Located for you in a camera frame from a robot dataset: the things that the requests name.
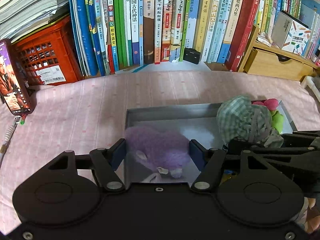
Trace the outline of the white pipe frame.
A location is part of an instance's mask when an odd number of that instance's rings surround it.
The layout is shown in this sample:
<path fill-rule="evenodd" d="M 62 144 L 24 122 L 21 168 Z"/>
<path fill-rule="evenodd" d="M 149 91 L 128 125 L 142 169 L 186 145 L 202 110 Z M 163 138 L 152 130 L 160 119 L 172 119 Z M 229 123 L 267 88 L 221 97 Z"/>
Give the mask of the white pipe frame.
<path fill-rule="evenodd" d="M 315 94 L 315 96 L 319 97 L 319 89 L 316 87 L 313 77 L 306 76 L 304 77 L 303 81 L 301 82 L 301 85 L 303 88 L 309 87 L 312 92 Z"/>

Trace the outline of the stack of books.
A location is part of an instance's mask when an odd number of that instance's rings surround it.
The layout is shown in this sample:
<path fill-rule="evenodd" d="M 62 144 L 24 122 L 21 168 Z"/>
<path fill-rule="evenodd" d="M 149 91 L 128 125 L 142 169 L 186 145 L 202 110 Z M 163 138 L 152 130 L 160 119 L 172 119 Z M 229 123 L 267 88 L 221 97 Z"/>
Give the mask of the stack of books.
<path fill-rule="evenodd" d="M 1 0 L 1 39 L 11 42 L 55 21 L 69 10 L 69 0 Z"/>

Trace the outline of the pink striped tablecloth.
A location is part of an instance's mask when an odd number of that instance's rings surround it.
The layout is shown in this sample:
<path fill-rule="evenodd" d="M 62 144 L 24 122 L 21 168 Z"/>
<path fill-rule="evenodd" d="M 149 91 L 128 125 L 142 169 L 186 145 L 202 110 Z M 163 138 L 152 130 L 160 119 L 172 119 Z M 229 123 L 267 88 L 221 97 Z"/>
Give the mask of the pink striped tablecloth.
<path fill-rule="evenodd" d="M 319 129 L 319 104 L 298 81 L 234 72 L 138 72 L 40 86 L 36 107 L 16 128 L 1 165 L 1 232 L 20 224 L 16 187 L 65 150 L 112 146 L 123 136 L 129 108 L 219 103 L 248 94 L 281 100 L 300 131 Z"/>

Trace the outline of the white grey cardboard box tray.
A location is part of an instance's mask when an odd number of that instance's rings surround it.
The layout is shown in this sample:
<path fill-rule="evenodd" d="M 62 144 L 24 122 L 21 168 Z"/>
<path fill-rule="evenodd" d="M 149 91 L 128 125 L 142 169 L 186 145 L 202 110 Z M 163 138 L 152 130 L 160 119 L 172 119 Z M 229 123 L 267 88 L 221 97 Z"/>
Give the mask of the white grey cardboard box tray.
<path fill-rule="evenodd" d="M 206 149 L 222 148 L 223 140 L 217 126 L 217 110 L 221 103 L 195 105 L 172 105 L 161 107 L 132 108 L 126 113 L 125 128 L 135 126 L 150 126 L 160 132 L 173 130 L 184 135 L 189 140 L 195 139 Z M 284 116 L 282 133 L 297 131 L 290 114 L 280 101 L 277 110 Z M 124 183 L 139 183 L 148 178 L 153 172 L 135 161 L 128 153 L 123 161 Z M 191 161 L 183 168 L 181 178 L 174 179 L 170 175 L 161 174 L 160 183 L 187 182 L 189 186 L 200 174 L 196 165 Z"/>

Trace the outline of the white patterned label box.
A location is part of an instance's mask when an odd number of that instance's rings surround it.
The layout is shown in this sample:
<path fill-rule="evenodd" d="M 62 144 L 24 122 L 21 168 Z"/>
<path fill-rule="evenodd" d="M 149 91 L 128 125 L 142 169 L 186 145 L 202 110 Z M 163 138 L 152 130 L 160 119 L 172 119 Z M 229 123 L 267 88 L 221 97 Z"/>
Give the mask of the white patterned label box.
<path fill-rule="evenodd" d="M 279 12 L 271 39 L 281 50 L 302 56 L 311 36 L 311 30 L 287 12 Z"/>

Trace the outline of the row of upright books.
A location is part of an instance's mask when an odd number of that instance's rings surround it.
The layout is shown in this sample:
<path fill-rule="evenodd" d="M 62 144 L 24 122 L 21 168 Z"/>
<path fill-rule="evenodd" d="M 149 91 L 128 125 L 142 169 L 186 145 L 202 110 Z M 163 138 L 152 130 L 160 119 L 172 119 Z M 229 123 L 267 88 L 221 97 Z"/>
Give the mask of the row of upright books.
<path fill-rule="evenodd" d="M 201 53 L 199 63 L 237 72 L 254 26 L 256 41 L 276 46 L 271 34 L 281 11 L 311 30 L 301 57 L 319 67 L 319 0 L 69 0 L 69 5 L 84 76 L 182 62 L 185 48 Z"/>

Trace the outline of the red plastic crate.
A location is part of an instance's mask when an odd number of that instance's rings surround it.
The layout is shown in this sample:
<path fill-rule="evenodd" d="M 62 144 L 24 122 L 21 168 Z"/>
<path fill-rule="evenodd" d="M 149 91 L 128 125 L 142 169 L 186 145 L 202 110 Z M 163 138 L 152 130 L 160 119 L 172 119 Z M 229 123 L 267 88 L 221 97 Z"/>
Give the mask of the red plastic crate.
<path fill-rule="evenodd" d="M 84 79 L 69 15 L 12 44 L 29 85 L 61 85 Z"/>

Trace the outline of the green checked drawstring pouch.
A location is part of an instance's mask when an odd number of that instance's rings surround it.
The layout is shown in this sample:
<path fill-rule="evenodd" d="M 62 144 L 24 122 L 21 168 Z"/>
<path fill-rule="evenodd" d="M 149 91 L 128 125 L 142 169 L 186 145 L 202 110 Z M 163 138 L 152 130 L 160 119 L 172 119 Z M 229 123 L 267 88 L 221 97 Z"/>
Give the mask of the green checked drawstring pouch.
<path fill-rule="evenodd" d="M 272 116 L 265 106 L 253 105 L 248 95 L 240 95 L 222 103 L 217 111 L 217 125 L 224 144 L 232 140 L 282 146 L 284 139 L 272 127 Z"/>

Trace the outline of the pink green scrunchie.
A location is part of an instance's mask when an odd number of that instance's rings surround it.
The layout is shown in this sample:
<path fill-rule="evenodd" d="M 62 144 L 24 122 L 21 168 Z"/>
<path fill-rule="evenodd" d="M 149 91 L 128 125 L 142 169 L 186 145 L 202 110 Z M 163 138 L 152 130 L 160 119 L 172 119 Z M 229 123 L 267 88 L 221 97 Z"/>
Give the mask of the pink green scrunchie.
<path fill-rule="evenodd" d="M 272 116 L 272 127 L 279 133 L 283 131 L 284 116 L 277 110 L 277 107 L 279 106 L 277 99 L 271 98 L 263 101 L 253 101 L 252 104 L 267 107 Z"/>

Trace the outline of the wooden drawer organizer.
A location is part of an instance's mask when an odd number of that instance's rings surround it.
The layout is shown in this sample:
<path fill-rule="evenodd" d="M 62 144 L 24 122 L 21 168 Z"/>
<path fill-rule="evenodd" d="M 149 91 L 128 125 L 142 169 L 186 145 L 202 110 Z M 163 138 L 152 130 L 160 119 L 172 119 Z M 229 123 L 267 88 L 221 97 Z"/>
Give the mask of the wooden drawer organizer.
<path fill-rule="evenodd" d="M 310 59 L 281 50 L 276 46 L 267 46 L 256 41 L 258 28 L 253 27 L 246 50 L 240 61 L 238 72 L 302 81 L 304 77 L 319 74 Z"/>

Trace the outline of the small black box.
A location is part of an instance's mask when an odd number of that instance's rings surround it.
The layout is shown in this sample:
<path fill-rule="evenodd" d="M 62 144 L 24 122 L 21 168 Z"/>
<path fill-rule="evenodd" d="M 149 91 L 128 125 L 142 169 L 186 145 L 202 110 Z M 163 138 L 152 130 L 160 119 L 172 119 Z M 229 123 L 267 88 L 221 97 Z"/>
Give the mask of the small black box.
<path fill-rule="evenodd" d="M 199 64 L 201 53 L 193 48 L 185 48 L 183 54 L 183 60 L 193 63 Z"/>

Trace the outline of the smartphone on stand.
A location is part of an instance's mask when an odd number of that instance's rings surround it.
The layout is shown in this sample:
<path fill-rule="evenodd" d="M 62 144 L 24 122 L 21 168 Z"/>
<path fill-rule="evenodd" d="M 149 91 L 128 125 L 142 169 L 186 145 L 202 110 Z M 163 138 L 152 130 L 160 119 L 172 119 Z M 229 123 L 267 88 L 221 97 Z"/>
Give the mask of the smartphone on stand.
<path fill-rule="evenodd" d="M 25 86 L 24 70 L 8 39 L 1 40 L 1 98 L 13 115 L 28 115 L 34 110 Z"/>

